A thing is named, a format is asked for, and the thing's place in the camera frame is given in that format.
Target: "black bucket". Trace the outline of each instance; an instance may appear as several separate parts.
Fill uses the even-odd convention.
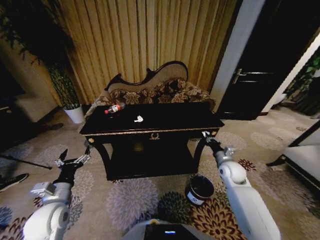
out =
[[[185,196],[192,205],[199,207],[214,194],[214,191],[214,185],[208,178],[196,175],[190,179],[190,184],[185,189]]]

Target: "gold trim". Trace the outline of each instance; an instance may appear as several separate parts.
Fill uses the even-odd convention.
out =
[[[121,134],[147,134],[147,133],[165,133],[165,132],[183,132],[194,130],[208,130],[220,129],[221,127],[201,127],[201,128],[184,128],[184,129],[169,129],[169,130],[146,130],[146,131],[124,131],[124,132],[110,132],[110,133],[91,133],[82,134],[83,136],[105,136],[105,135],[121,135]]]

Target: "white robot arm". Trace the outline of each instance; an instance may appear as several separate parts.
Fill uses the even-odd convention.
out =
[[[265,202],[247,178],[246,170],[233,160],[233,148],[222,149],[220,142],[203,132],[211,147],[237,223],[248,240],[280,240],[280,231]]]
[[[220,147],[209,132],[203,132],[205,141],[217,162],[218,170],[227,188],[227,196],[240,229],[248,240],[280,240],[280,231],[260,194],[250,185],[246,170],[232,158],[234,149]],[[69,203],[74,176],[78,168],[91,158],[89,148],[78,159],[63,161],[64,151],[56,161],[61,168],[59,178],[52,183],[38,183],[32,193],[43,197],[43,207],[25,223],[26,240],[62,240],[69,223]],[[141,236],[130,239],[142,239]]]
[[[26,240],[62,240],[69,223],[69,204],[75,173],[90,158],[89,147],[85,154],[77,159],[64,161],[67,149],[56,160],[61,169],[57,180],[52,183],[36,184],[31,193],[42,197],[44,206],[35,211],[23,227]]]

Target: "bottle label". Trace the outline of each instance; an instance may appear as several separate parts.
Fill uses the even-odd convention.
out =
[[[112,106],[112,111],[113,112],[117,112],[119,110],[119,108],[117,107],[117,105],[113,105]]]

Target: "door frame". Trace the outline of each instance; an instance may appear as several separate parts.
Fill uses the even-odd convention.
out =
[[[245,50],[251,32],[266,0],[243,1],[236,17],[210,96],[216,112]]]
[[[290,85],[290,83],[295,79],[300,70],[305,66],[305,64],[309,61],[312,55],[316,52],[316,50],[320,47],[320,27],[313,35],[312,39],[308,42],[303,50],[303,54],[296,63],[296,65],[292,68],[290,73],[286,76],[284,81],[275,91],[273,96],[270,98],[268,103],[262,109],[262,113],[268,114],[271,107],[274,105],[275,101],[278,97],[286,90],[286,88]]]

